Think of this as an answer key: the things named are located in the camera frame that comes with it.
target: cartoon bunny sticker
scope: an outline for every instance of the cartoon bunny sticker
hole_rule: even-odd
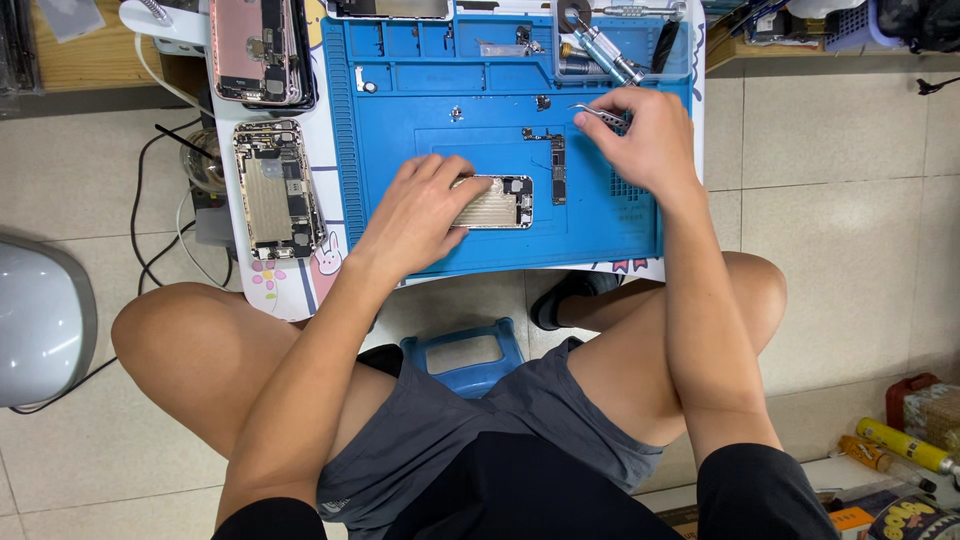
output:
[[[313,291],[317,298],[317,304],[324,301],[326,293],[330,292],[333,281],[337,279],[340,273],[340,266],[344,262],[344,256],[340,253],[340,240],[335,232],[330,232],[330,238],[326,247],[321,246],[320,250],[310,259],[310,277],[313,278]]]

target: yellow bottle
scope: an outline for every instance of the yellow bottle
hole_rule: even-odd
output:
[[[857,422],[856,433],[939,475],[960,473],[960,465],[947,455],[947,451],[915,439],[903,431],[894,430],[873,418],[863,418]]]

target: purple basket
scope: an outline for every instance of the purple basket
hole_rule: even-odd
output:
[[[824,50],[830,53],[857,53],[906,50],[898,37],[885,36],[876,25],[876,0],[840,11],[840,32],[827,37]]]

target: knee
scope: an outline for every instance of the knee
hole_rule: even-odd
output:
[[[167,349],[183,329],[201,328],[211,310],[223,307],[220,295],[209,285],[173,283],[133,299],[113,320],[110,339],[125,367],[150,352]]]
[[[725,252],[737,296],[744,298],[750,311],[777,325],[786,311],[786,277],[776,264],[746,253]]]

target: leg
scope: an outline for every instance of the leg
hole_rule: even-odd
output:
[[[155,404],[229,459],[260,389],[300,335],[242,295],[176,283],[130,302],[113,323],[120,363]],[[329,459],[386,401],[396,379],[362,364]]]
[[[724,259],[759,354],[786,309],[785,279],[763,258],[725,253]],[[631,282],[597,297],[570,297],[558,310],[565,326],[602,332],[570,353],[570,373],[584,393],[635,440],[657,446],[685,431],[664,350],[664,292],[648,282]]]

